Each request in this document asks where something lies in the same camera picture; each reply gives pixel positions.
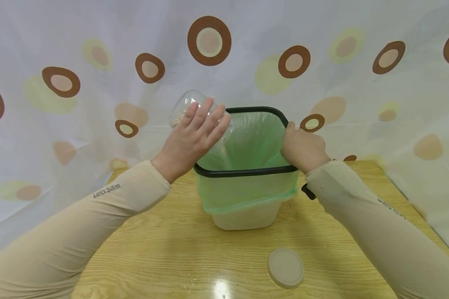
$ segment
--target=black trash can rim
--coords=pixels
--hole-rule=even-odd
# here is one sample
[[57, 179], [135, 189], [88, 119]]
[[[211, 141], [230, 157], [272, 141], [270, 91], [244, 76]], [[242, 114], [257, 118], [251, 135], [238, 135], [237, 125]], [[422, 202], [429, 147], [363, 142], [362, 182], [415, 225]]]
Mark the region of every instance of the black trash can rim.
[[[276, 108], [257, 106], [257, 107], [236, 107], [227, 108], [226, 111], [232, 113], [249, 113], [249, 112], [268, 112], [278, 116], [284, 127], [288, 126], [288, 119], [284, 114]], [[289, 173], [298, 170], [292, 165], [268, 167], [265, 169], [244, 169], [244, 170], [208, 170], [196, 163], [193, 167], [197, 174], [205, 177], [238, 177], [238, 176], [265, 176], [266, 174]]]

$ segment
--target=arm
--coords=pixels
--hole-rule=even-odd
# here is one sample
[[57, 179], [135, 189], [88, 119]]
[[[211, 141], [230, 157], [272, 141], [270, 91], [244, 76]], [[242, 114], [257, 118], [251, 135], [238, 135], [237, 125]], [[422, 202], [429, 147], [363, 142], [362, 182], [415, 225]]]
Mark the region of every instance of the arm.
[[225, 107], [188, 107], [159, 154], [128, 169], [0, 252], [0, 298], [70, 298], [90, 258], [130, 217], [149, 210], [224, 135]]
[[0, 252], [0, 298], [69, 298], [102, 243], [169, 190], [170, 183], [144, 161], [49, 218]]
[[310, 171], [307, 182], [398, 298], [449, 299], [449, 257], [389, 209], [344, 162], [331, 161]]

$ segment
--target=person's right hand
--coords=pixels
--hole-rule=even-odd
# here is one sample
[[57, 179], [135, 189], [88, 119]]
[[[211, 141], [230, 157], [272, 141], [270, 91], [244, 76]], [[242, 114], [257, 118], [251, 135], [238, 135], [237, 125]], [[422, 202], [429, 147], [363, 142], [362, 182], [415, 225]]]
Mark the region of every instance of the person's right hand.
[[321, 136], [295, 129], [294, 122], [289, 122], [284, 133], [281, 155], [289, 164], [307, 174], [331, 161], [325, 147]]

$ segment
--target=wooden table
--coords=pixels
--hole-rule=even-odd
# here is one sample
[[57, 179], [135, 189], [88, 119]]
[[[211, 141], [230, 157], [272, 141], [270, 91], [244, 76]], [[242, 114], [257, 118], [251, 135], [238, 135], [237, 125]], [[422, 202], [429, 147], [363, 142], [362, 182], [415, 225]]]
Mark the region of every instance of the wooden table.
[[[449, 249], [372, 161], [349, 162], [367, 186]], [[114, 172], [110, 182], [126, 169]], [[305, 183], [299, 177], [298, 186]], [[266, 261], [276, 248], [294, 250], [304, 280], [296, 289], [276, 286]], [[347, 230], [302, 192], [264, 229], [227, 232], [202, 209], [195, 174], [177, 180], [168, 197], [128, 220], [96, 252], [74, 299], [372, 299], [394, 293]]]

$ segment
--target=arm sleeve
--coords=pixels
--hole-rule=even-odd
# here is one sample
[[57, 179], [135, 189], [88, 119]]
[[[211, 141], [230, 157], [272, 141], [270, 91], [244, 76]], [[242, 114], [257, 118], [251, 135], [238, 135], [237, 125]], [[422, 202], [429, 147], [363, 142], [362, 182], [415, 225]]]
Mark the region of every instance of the arm sleeve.
[[331, 161], [311, 171], [307, 182], [398, 298], [449, 299], [449, 257], [344, 162]]
[[102, 243], [170, 191], [150, 161], [55, 214], [0, 252], [0, 298], [70, 298]]

